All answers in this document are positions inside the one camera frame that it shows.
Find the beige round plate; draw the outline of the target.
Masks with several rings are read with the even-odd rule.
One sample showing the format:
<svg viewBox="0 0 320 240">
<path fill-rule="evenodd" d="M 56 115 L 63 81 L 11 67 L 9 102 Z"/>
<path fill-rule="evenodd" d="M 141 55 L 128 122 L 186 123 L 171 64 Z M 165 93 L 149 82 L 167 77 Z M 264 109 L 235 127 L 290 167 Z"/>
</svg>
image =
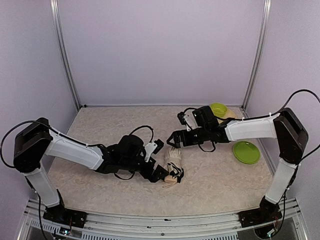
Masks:
<svg viewBox="0 0 320 240">
<path fill-rule="evenodd" d="M 230 109 L 228 109 L 223 117 L 220 117 L 217 121 L 219 124 L 221 124 L 224 120 L 231 118 L 236 119 L 237 115 Z"/>
</svg>

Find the green plastic bowl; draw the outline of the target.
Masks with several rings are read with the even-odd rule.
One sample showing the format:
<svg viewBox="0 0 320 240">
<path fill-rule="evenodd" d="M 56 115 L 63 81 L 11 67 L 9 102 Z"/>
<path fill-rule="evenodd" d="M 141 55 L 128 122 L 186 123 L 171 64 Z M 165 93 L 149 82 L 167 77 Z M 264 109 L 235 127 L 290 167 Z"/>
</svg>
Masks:
<svg viewBox="0 0 320 240">
<path fill-rule="evenodd" d="M 213 112 L 213 114 L 216 117 L 219 117 L 219 118 L 223 118 L 226 115 L 227 111 L 228 111 L 227 106 L 225 106 L 222 103 L 218 103 L 218 102 L 212 103 L 210 105 L 210 109 Z"/>
</svg>

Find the right corner aluminium post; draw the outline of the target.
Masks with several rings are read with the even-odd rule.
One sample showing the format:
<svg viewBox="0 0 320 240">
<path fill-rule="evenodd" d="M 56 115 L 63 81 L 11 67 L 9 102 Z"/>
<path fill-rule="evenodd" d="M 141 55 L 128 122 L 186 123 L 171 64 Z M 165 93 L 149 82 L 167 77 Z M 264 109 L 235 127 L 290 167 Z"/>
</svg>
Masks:
<svg viewBox="0 0 320 240">
<path fill-rule="evenodd" d="M 254 55 L 254 60 L 253 60 L 253 65 L 252 69 L 250 72 L 250 77 L 249 77 L 249 83 L 244 95 L 244 99 L 242 102 L 242 109 L 246 111 L 248 109 L 250 99 L 253 94 L 254 86 L 256 83 L 257 79 L 257 74 L 259 71 L 259 66 L 261 62 L 261 58 L 263 55 L 263 50 L 264 50 L 264 45 L 265 45 L 265 38 L 267 34 L 267 29 L 268 29 L 268 24 L 269 24 L 269 18 L 270 18 L 270 11 L 271 11 L 271 5 L 272 1 L 271 0 L 265 0 L 263 5 L 263 11 L 262 11 L 262 18 L 261 18 L 261 24 L 260 24 L 260 29 L 259 29 L 259 35 L 258 35 L 258 42 L 257 42 L 257 47 Z"/>
</svg>

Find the corner aluminium post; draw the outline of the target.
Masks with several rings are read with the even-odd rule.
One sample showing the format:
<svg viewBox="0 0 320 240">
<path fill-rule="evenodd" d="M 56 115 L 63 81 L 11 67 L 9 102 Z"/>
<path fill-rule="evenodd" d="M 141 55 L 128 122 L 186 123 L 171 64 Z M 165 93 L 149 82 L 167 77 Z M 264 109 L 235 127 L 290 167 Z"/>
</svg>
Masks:
<svg viewBox="0 0 320 240">
<path fill-rule="evenodd" d="M 244 99 L 242 102 L 242 109 L 246 111 L 248 109 L 250 99 L 253 94 L 254 86 L 256 83 L 257 79 L 257 74 L 259 71 L 259 66 L 261 62 L 261 58 L 263 55 L 263 50 L 264 50 L 264 45 L 265 45 L 265 38 L 267 34 L 267 29 L 268 29 L 268 24 L 269 24 L 269 18 L 270 18 L 270 11 L 271 11 L 271 5 L 272 1 L 271 0 L 265 0 L 263 5 L 263 11 L 262 11 L 262 18 L 261 18 L 261 24 L 260 24 L 260 29 L 259 29 L 259 35 L 258 35 L 258 42 L 257 42 L 257 47 L 254 55 L 254 60 L 253 60 L 253 65 L 252 69 L 250 72 L 250 77 L 249 77 L 249 83 L 244 95 Z"/>
<path fill-rule="evenodd" d="M 57 36 L 59 52 L 60 52 L 63 68 L 64 68 L 66 79 L 67 79 L 67 84 L 70 89 L 74 106 L 76 110 L 79 111 L 82 105 L 81 105 L 78 91 L 76 89 L 76 85 L 73 79 L 73 75 L 72 75 L 72 71 L 71 71 L 71 67 L 68 59 L 67 49 L 66 49 L 64 35 L 63 35 L 63 28 L 62 28 L 62 23 L 60 18 L 59 2 L 57 0 L 51 0 L 50 8 L 51 8 L 53 24 L 54 24 L 54 28 Z"/>
</svg>

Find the green flat plate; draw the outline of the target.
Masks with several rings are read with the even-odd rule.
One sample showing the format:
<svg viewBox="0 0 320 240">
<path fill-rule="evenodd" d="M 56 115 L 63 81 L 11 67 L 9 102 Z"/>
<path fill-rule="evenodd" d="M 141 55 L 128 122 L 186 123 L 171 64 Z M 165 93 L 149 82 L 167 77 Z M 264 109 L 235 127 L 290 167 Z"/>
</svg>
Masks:
<svg viewBox="0 0 320 240">
<path fill-rule="evenodd" d="M 236 159 L 241 163 L 253 165 L 260 160 L 260 151 L 251 142 L 238 141 L 234 144 L 232 150 Z"/>
</svg>

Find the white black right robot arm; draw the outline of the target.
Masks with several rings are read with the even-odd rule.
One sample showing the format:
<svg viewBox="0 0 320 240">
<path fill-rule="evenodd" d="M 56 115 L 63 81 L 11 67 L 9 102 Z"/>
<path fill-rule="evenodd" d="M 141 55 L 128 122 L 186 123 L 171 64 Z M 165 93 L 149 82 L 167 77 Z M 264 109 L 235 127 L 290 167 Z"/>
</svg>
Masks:
<svg viewBox="0 0 320 240">
<path fill-rule="evenodd" d="M 249 118 L 221 118 L 214 115 L 208 105 L 193 108 L 191 116 L 186 111 L 177 115 L 182 130 L 173 131 L 166 143 L 174 148 L 201 146 L 205 142 L 213 145 L 257 139 L 266 150 L 275 167 L 273 180 L 264 195 L 264 200 L 272 205 L 280 202 L 286 190 L 294 181 L 309 140 L 309 134 L 297 115 L 289 107 L 275 113 Z"/>
</svg>

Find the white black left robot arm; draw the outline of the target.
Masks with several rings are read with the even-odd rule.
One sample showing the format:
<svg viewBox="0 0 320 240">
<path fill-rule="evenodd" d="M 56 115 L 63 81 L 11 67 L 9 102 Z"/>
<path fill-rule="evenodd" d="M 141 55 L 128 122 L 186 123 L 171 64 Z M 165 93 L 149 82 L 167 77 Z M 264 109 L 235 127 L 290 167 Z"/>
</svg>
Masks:
<svg viewBox="0 0 320 240">
<path fill-rule="evenodd" d="M 52 128 L 48 119 L 43 117 L 27 121 L 27 124 L 15 137 L 13 166 L 23 173 L 48 209 L 64 208 L 64 204 L 42 166 L 43 156 L 65 159 L 100 174 L 117 174 L 119 170 L 132 174 L 138 172 L 151 183 L 163 180 L 169 174 L 152 157 L 164 146 L 160 139 L 145 144 L 141 138 L 130 133 L 118 143 L 104 146 L 80 142 L 64 135 Z"/>
</svg>

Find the left corner aluminium post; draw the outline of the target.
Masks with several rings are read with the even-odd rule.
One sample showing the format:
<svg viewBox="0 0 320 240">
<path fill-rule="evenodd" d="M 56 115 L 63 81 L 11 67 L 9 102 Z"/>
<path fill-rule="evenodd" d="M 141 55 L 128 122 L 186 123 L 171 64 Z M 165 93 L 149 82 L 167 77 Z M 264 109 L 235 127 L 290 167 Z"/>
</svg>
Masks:
<svg viewBox="0 0 320 240">
<path fill-rule="evenodd" d="M 76 89 L 76 85 L 73 79 L 73 75 L 72 75 L 72 71 L 71 71 L 71 67 L 68 59 L 67 49 L 66 49 L 64 35 L 63 35 L 63 28 L 62 28 L 62 23 L 60 18 L 59 2 L 57 0 L 51 0 L 50 8 L 51 8 L 53 24 L 54 24 L 54 28 L 57 36 L 59 52 L 60 52 L 63 68 L 64 68 L 66 79 L 67 79 L 67 84 L 70 89 L 74 106 L 76 110 L 79 111 L 82 105 L 81 105 L 78 91 Z"/>
</svg>

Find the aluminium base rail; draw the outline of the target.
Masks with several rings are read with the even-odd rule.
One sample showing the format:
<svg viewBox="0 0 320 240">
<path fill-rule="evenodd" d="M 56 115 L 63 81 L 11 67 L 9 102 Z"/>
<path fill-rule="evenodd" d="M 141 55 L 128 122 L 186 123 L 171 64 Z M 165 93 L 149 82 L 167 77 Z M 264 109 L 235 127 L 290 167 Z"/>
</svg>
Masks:
<svg viewBox="0 0 320 240">
<path fill-rule="evenodd" d="M 85 212 L 81 227 L 67 226 L 44 219 L 45 206 L 30 199 L 24 210 L 17 240 L 258 240 L 271 227 L 279 229 L 276 240 L 307 240 L 309 234 L 298 202 L 292 199 L 279 203 L 276 218 L 259 222 L 248 220 L 253 207 L 205 214 L 119 214 L 89 205 L 68 209 Z"/>
</svg>

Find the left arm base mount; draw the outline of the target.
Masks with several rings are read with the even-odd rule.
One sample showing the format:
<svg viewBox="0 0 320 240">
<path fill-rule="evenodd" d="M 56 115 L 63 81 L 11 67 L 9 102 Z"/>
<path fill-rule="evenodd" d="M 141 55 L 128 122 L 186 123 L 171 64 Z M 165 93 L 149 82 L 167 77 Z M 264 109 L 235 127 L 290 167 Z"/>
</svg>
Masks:
<svg viewBox="0 0 320 240">
<path fill-rule="evenodd" d="M 43 214 L 43 218 L 54 223 L 83 229 L 86 223 L 87 213 L 68 208 L 62 211 L 47 209 Z"/>
</svg>

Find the beige folding umbrella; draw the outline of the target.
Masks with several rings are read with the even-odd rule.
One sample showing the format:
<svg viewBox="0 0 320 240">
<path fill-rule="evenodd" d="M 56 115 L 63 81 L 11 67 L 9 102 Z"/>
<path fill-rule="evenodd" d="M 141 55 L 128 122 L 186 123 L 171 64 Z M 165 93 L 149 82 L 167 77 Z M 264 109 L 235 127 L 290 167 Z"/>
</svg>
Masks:
<svg viewBox="0 0 320 240">
<path fill-rule="evenodd" d="M 185 176 L 185 171 L 182 166 L 182 151 L 180 148 L 170 147 L 164 156 L 165 169 L 168 175 L 164 178 L 164 189 L 168 189 L 176 184 L 181 183 Z"/>
</svg>

